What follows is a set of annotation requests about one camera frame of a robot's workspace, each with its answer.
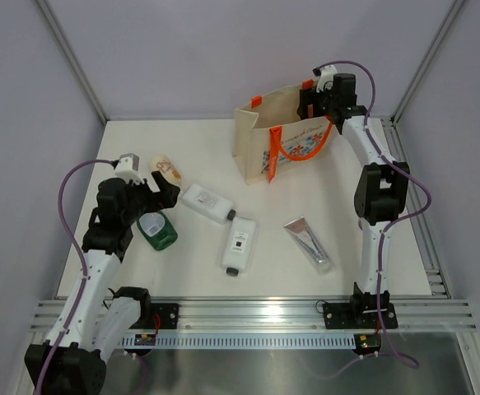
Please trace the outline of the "cream bottle orange print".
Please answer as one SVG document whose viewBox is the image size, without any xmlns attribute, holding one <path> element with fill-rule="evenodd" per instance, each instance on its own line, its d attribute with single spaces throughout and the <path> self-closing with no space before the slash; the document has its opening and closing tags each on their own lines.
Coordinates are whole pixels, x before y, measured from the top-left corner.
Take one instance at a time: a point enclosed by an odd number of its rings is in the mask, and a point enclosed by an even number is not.
<svg viewBox="0 0 480 395">
<path fill-rule="evenodd" d="M 154 156 L 148 162 L 150 172 L 159 171 L 170 184 L 181 186 L 182 178 L 180 172 L 175 168 L 170 158 L 166 155 Z"/>
</svg>

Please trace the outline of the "green dish soap bottle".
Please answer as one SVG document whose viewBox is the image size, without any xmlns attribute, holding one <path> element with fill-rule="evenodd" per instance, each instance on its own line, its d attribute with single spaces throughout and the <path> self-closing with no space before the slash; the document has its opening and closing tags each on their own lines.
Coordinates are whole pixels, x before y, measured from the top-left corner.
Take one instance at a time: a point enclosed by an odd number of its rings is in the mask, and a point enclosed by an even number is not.
<svg viewBox="0 0 480 395">
<path fill-rule="evenodd" d="M 162 211 L 143 214 L 137 221 L 137 227 L 156 251 L 167 249 L 179 237 L 169 218 Z"/>
</svg>

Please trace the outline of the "white bottle text label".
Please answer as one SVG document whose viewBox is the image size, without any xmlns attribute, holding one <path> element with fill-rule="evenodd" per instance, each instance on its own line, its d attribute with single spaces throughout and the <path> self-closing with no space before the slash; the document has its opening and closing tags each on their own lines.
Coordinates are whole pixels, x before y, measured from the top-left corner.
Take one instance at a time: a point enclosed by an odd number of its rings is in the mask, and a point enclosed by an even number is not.
<svg viewBox="0 0 480 395">
<path fill-rule="evenodd" d="M 231 200 L 199 184 L 191 185 L 181 201 L 188 208 L 221 225 L 232 221 L 236 216 L 235 205 Z"/>
</svg>

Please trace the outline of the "canvas bag orange handles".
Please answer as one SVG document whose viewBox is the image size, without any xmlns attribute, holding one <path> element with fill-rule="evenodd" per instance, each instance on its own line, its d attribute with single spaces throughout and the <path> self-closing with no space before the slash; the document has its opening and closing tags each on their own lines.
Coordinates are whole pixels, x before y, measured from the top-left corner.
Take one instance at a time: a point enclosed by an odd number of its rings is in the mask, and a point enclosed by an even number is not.
<svg viewBox="0 0 480 395">
<path fill-rule="evenodd" d="M 315 118 L 312 106 L 302 119 L 297 110 L 302 90 L 314 90 L 313 79 L 253 97 L 235 109 L 233 157 L 246 184 L 272 181 L 277 172 L 319 157 L 327 151 L 333 124 Z"/>
</svg>

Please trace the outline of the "white bottle black cap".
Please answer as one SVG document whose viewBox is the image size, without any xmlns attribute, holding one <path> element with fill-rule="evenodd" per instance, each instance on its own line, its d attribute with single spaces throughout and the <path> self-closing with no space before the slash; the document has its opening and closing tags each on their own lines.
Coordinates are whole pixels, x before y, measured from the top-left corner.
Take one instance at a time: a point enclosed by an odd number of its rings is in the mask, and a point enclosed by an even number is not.
<svg viewBox="0 0 480 395">
<path fill-rule="evenodd" d="M 257 229 L 257 223 L 250 219 L 236 217 L 232 221 L 221 259 L 226 275 L 237 277 L 248 269 Z"/>
</svg>

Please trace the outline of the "silver tube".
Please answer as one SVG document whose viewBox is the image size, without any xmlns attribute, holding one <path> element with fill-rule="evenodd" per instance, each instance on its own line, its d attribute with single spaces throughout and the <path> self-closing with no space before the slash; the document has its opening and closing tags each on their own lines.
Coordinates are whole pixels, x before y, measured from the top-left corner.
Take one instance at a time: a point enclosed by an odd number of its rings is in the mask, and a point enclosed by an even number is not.
<svg viewBox="0 0 480 395">
<path fill-rule="evenodd" d="M 328 273 L 331 259 L 319 242 L 307 220 L 301 216 L 286 223 L 283 228 L 295 241 L 319 275 Z"/>
</svg>

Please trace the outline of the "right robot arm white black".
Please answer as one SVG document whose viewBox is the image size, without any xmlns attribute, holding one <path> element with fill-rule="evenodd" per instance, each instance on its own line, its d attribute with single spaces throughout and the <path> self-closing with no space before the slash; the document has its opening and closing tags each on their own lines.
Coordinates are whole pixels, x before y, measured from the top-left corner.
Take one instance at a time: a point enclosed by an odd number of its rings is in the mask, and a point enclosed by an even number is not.
<svg viewBox="0 0 480 395">
<path fill-rule="evenodd" d="M 360 271 L 348 302 L 323 304 L 324 323 L 328 329 L 396 328 L 388 279 L 390 228 L 405 209 L 409 167 L 376 136 L 366 107 L 357 103 L 355 75 L 333 67 L 315 75 L 318 81 L 300 90 L 298 115 L 326 117 L 362 167 L 353 198 L 362 226 Z"/>
</svg>

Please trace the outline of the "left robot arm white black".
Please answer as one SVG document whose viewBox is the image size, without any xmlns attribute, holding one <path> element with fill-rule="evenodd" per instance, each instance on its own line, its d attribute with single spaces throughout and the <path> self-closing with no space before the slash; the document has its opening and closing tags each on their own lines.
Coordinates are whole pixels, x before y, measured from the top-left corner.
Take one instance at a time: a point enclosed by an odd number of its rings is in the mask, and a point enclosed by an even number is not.
<svg viewBox="0 0 480 395">
<path fill-rule="evenodd" d="M 98 186 L 96 207 L 79 248 L 82 268 L 57 322 L 40 344 L 31 344 L 25 364 L 37 394 L 98 394 L 107 362 L 132 326 L 144 328 L 153 317 L 147 289 L 120 288 L 107 314 L 99 318 L 106 291 L 132 241 L 133 224 L 147 213 L 176 205 L 179 186 L 159 171 L 148 182 L 106 179 Z"/>
</svg>

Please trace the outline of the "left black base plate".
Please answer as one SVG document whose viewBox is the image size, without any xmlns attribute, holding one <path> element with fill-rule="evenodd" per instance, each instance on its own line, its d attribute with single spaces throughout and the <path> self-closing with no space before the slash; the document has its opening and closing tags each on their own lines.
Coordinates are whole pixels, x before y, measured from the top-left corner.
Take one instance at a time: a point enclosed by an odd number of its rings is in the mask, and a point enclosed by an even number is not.
<svg viewBox="0 0 480 395">
<path fill-rule="evenodd" d="M 157 330 L 175 330 L 179 322 L 179 304 L 152 303 L 151 325 Z"/>
</svg>

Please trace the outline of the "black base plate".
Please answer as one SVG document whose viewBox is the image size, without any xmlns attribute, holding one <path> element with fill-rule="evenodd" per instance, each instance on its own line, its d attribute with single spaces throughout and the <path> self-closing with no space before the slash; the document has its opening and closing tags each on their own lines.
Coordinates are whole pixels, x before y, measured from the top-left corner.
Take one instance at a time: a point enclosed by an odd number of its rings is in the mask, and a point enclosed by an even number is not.
<svg viewBox="0 0 480 395">
<path fill-rule="evenodd" d="M 350 310 L 349 303 L 323 303 L 324 325 L 327 329 L 372 329 L 385 327 L 386 329 L 398 328 L 398 319 L 394 305 L 388 303 L 381 307 L 380 323 L 377 310 L 365 310 L 357 314 Z"/>
<path fill-rule="evenodd" d="M 179 322 L 179 304 L 152 303 L 151 325 L 157 330 L 175 330 Z"/>
</svg>

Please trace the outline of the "right corner aluminium post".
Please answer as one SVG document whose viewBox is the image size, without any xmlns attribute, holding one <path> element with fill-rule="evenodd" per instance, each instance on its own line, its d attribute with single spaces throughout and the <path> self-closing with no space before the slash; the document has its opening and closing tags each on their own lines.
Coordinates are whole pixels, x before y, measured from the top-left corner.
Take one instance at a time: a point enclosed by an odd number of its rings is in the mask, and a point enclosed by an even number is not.
<svg viewBox="0 0 480 395">
<path fill-rule="evenodd" d="M 390 121 L 393 125 L 398 124 L 408 106 L 411 104 L 418 88 L 423 83 L 423 80 L 429 72 L 431 65 L 434 63 L 436 56 L 444 46 L 447 37 L 450 35 L 450 32 L 452 31 L 456 21 L 459 19 L 467 4 L 467 0 L 454 0 L 451 2 L 443 20 L 438 26 L 436 33 L 432 37 L 432 40 L 427 47 L 421 62 L 418 64 L 407 89 L 403 93 L 401 100 L 390 117 Z"/>
</svg>

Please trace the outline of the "corner aluminium post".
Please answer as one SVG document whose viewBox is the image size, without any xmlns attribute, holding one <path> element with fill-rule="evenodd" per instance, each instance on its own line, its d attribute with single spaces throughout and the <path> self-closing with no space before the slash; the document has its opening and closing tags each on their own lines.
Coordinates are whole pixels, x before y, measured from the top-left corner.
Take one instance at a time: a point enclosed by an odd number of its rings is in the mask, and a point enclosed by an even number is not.
<svg viewBox="0 0 480 395">
<path fill-rule="evenodd" d="M 418 88 L 423 83 L 423 80 L 429 72 L 431 65 L 434 63 L 436 56 L 444 46 L 447 37 L 450 35 L 450 32 L 452 31 L 456 21 L 459 19 L 467 4 L 467 0 L 454 0 L 451 2 L 443 20 L 438 26 L 436 33 L 432 37 L 432 40 L 427 47 L 421 62 L 418 64 L 407 89 L 403 93 L 401 100 L 390 117 L 390 121 L 393 125 L 398 124 L 408 106 L 411 104 Z"/>
<path fill-rule="evenodd" d="M 103 105 L 100 102 L 98 95 L 96 94 L 93 86 L 91 85 L 80 61 L 75 54 L 67 35 L 59 22 L 55 11 L 53 10 L 50 1 L 47 0 L 34 0 L 34 5 L 41 14 L 44 23 L 49 29 L 49 33 L 52 35 L 58 50 L 63 55 L 67 65 L 76 79 L 77 84 L 82 90 L 89 106 L 92 108 L 96 117 L 100 123 L 105 126 L 109 121 L 109 116 L 105 112 Z"/>
</svg>

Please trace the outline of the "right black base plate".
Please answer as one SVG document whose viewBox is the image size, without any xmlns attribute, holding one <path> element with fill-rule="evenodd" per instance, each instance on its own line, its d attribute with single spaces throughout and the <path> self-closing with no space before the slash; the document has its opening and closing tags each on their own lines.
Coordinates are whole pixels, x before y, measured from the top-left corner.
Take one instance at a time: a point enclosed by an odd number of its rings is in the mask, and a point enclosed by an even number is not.
<svg viewBox="0 0 480 395">
<path fill-rule="evenodd" d="M 323 303 L 324 325 L 327 329 L 372 329 L 385 327 L 386 329 L 398 328 L 398 319 L 394 305 L 388 303 L 381 307 L 380 323 L 377 310 L 365 310 L 357 314 L 350 310 L 349 303 Z"/>
</svg>

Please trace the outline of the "left corner aluminium post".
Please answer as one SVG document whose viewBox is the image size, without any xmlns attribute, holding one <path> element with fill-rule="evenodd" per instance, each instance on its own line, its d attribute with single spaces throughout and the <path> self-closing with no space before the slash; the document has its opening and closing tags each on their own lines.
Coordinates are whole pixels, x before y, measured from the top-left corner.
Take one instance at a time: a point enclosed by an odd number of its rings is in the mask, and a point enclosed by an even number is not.
<svg viewBox="0 0 480 395">
<path fill-rule="evenodd" d="M 75 54 L 67 35 L 59 22 L 55 11 L 53 10 L 50 1 L 47 0 L 34 0 L 34 5 L 41 14 L 44 23 L 49 29 L 49 33 L 52 35 L 58 50 L 63 55 L 67 65 L 76 79 L 77 84 L 82 90 L 89 106 L 92 108 L 96 117 L 100 123 L 105 126 L 109 121 L 109 116 L 105 112 L 103 105 L 100 102 L 98 95 L 96 94 L 93 86 L 91 85 L 80 61 Z"/>
</svg>

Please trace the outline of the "aluminium rail frame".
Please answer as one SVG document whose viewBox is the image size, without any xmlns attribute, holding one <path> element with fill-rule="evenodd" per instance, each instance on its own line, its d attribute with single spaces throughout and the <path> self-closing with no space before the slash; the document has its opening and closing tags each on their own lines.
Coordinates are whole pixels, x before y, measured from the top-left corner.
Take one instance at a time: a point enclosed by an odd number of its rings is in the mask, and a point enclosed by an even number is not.
<svg viewBox="0 0 480 395">
<path fill-rule="evenodd" d="M 311 332 L 325 329 L 321 303 L 311 299 L 179 300 L 178 331 Z M 400 332 L 474 332 L 468 303 L 451 299 L 394 299 Z"/>
</svg>

